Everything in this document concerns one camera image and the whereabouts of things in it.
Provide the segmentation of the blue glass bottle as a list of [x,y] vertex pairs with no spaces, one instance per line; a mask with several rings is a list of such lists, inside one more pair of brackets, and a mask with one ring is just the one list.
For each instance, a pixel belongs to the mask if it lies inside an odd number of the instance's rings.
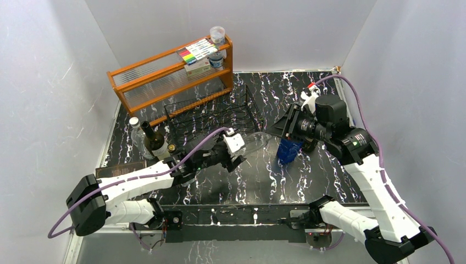
[[295,160],[303,142],[295,142],[288,139],[281,139],[276,156],[281,164],[288,164]]

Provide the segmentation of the clear whisky bottle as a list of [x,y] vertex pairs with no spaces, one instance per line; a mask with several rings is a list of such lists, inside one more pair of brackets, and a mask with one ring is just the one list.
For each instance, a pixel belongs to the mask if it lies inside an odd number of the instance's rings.
[[170,159],[175,160],[177,162],[182,160],[182,155],[184,152],[184,149],[182,147],[178,147],[175,144],[170,144],[168,145],[167,150],[169,152]]

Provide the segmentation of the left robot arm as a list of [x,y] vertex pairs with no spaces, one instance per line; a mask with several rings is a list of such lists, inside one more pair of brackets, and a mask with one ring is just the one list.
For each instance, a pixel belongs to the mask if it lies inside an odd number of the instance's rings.
[[187,185],[198,171],[217,164],[232,172],[244,161],[240,152],[245,145],[240,134],[223,134],[209,150],[179,149],[145,169],[104,179],[97,179],[94,174],[82,177],[66,200],[74,232],[84,237],[105,225],[118,223],[161,227],[167,216],[157,200],[135,197]]

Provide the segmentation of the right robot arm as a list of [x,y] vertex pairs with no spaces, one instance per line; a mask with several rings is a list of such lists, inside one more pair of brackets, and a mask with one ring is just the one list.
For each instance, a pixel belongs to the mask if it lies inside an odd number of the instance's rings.
[[396,263],[432,242],[434,230],[421,226],[402,209],[401,201],[390,196],[390,183],[381,177],[379,149],[366,130],[350,125],[345,102],[338,95],[322,95],[313,103],[313,107],[309,101],[290,105],[267,133],[293,141],[323,142],[327,152],[359,186],[374,218],[354,212],[326,195],[312,202],[308,212],[290,217],[291,225],[339,227],[363,243],[377,263]]

